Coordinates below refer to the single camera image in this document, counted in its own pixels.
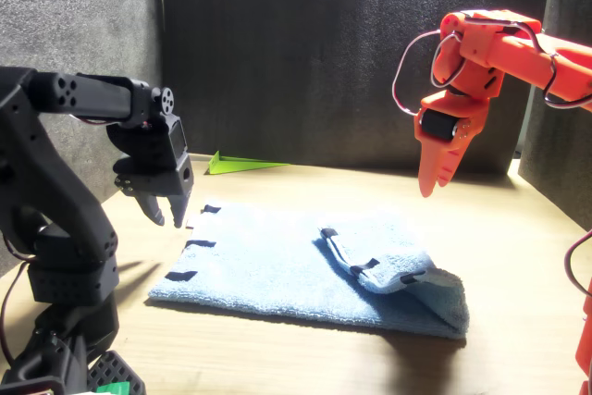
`orange bracket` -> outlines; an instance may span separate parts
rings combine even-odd
[[[458,118],[452,129],[450,141],[434,136],[426,131],[425,125],[422,126],[427,110]],[[415,139],[422,144],[419,189],[425,198],[432,194],[436,181],[440,187],[450,182],[469,143],[485,126],[488,110],[488,98],[472,99],[448,91],[432,94],[422,100],[422,110],[413,121]]]
[[[451,34],[456,39],[449,39]],[[423,99],[414,118],[415,138],[422,144],[419,186],[425,197],[436,182],[444,186],[454,175],[469,143],[483,129],[489,99],[499,95],[505,73],[547,87],[565,101],[592,97],[592,48],[541,34],[537,20],[507,10],[450,13],[440,24],[440,40],[433,83],[444,86],[451,80],[449,90]],[[592,111],[592,103],[582,105]]]

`table surface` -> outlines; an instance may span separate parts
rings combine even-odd
[[[584,297],[562,261],[583,231],[516,168],[506,179],[456,180],[423,199],[415,177],[389,172],[289,166],[207,176],[207,163],[193,161],[189,213],[211,198],[403,211],[436,264],[464,281],[471,313],[466,341],[150,304],[149,289],[178,258],[189,231],[172,227],[166,201],[160,204],[167,223],[159,228],[118,193],[104,205],[119,236],[121,327],[113,348],[151,395],[576,394],[585,377],[574,359]],[[576,275],[589,279],[586,247],[573,259]],[[0,279],[0,294],[15,273]],[[6,320],[13,352],[43,308],[22,278]]]

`wire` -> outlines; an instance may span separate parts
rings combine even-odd
[[[10,254],[12,254],[15,258],[17,258],[20,261],[23,261],[25,263],[32,263],[33,261],[35,261],[35,258],[34,257],[31,257],[31,256],[23,256],[22,254],[17,253],[17,251],[15,250],[14,246],[6,238],[6,235],[4,233],[2,234],[2,239],[4,240],[4,244],[5,244],[6,248],[8,249],[8,252]]]
[[[514,20],[501,20],[501,19],[481,19],[481,18],[464,18],[464,23],[473,23],[477,25],[502,25],[504,27],[513,27],[519,28],[520,30],[524,31],[530,37],[530,40],[533,41],[533,45],[535,46],[536,50],[539,53],[548,54],[543,47],[540,46],[538,42],[537,34],[535,31],[524,22],[516,22]]]
[[[12,292],[15,285],[17,284],[17,281],[19,280],[20,275],[22,275],[22,272],[26,266],[27,266],[26,262],[23,262],[20,264],[20,267],[18,268],[17,275],[15,276],[14,281],[12,281],[12,284],[10,284],[8,291],[6,292],[6,296],[4,297],[4,300],[2,301],[2,310],[0,310],[0,346],[2,347],[2,354],[5,356],[6,362],[10,366],[12,366],[14,364],[15,359],[12,357],[12,354],[10,353],[10,350],[8,349],[8,342],[6,341],[6,332],[4,330],[4,323],[5,323],[5,319],[6,319],[6,305],[8,303],[8,297],[10,296],[10,293]]]
[[[76,117],[74,115],[70,115],[70,117],[74,117],[76,120],[79,120],[80,122],[83,122],[88,125],[109,125],[109,124],[113,123],[113,122],[107,122],[106,120],[89,120],[89,119],[85,119],[83,117]]]
[[[576,286],[578,290],[580,290],[585,295],[592,298],[592,293],[590,293],[586,288],[580,284],[580,282],[575,278],[574,271],[572,270],[572,255],[574,254],[575,249],[577,249],[580,245],[584,242],[588,241],[592,238],[592,230],[588,231],[586,235],[576,241],[565,253],[565,259],[563,260],[563,264],[565,265],[565,273],[567,274],[567,278]]]
[[[432,68],[430,69],[430,72],[431,72],[430,80],[432,82],[432,85],[434,85],[436,88],[448,87],[451,83],[454,82],[454,80],[456,78],[459,77],[459,74],[461,74],[461,72],[464,69],[464,65],[466,64],[466,59],[463,57],[461,63],[452,72],[452,74],[450,74],[449,78],[447,78],[446,80],[444,80],[441,83],[438,82],[438,80],[436,79],[436,76],[434,75],[434,66],[436,65],[436,59],[438,58],[438,55],[440,54],[440,48],[450,38],[454,38],[454,39],[456,39],[456,42],[460,43],[463,41],[463,34],[460,32],[457,32],[457,31],[453,31],[448,36],[446,36],[444,39],[442,39],[440,41],[440,43],[438,44],[438,47],[436,48],[436,51],[434,52],[434,58],[432,59]]]
[[[407,45],[407,48],[405,48],[405,51],[403,51],[403,55],[401,56],[401,61],[399,62],[399,66],[397,67],[397,72],[395,73],[395,79],[392,82],[392,98],[395,100],[395,103],[401,109],[401,111],[403,113],[407,113],[410,116],[417,116],[417,112],[413,112],[409,108],[407,108],[406,106],[404,106],[401,103],[401,101],[399,100],[399,98],[397,97],[397,93],[395,92],[395,86],[397,84],[397,78],[399,77],[399,73],[401,72],[401,67],[403,65],[403,60],[405,60],[405,57],[407,56],[407,52],[409,51],[409,48],[411,48],[413,46],[413,44],[416,43],[417,41],[419,41],[420,39],[423,39],[423,38],[425,38],[427,36],[433,36],[434,34],[440,34],[440,30],[433,30],[433,31],[424,32],[423,34],[420,34],[415,39],[413,39]]]
[[[549,55],[551,58],[551,79],[543,89],[543,98],[545,99],[545,104],[550,106],[551,108],[557,109],[571,109],[571,108],[578,108],[580,106],[592,104],[592,93],[588,94],[580,99],[575,101],[552,101],[549,99],[549,90],[551,86],[555,82],[555,78],[557,78],[557,65],[555,64],[555,57],[559,56],[557,53],[550,54],[546,52],[540,43],[538,42],[537,34],[535,31],[528,25],[527,23],[523,22],[515,22],[511,20],[499,20],[499,19],[480,19],[480,18],[465,18],[464,23],[473,23],[473,24],[481,24],[481,25],[503,25],[504,27],[514,27],[524,31],[530,37],[530,40],[533,43],[533,46],[539,53],[543,53],[545,55]]]

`towel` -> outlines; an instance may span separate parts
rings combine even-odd
[[[207,205],[158,301],[464,338],[463,284],[438,269],[403,220]]]

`green object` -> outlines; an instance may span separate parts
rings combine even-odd
[[[130,382],[111,383],[106,386],[96,388],[96,393],[113,393],[114,395],[130,395]]]
[[[280,164],[279,162],[266,162],[257,159],[244,159],[242,157],[221,156],[216,152],[210,159],[210,175],[220,175],[222,173],[233,173],[235,171],[256,170],[257,168],[270,168],[289,166],[290,164]]]

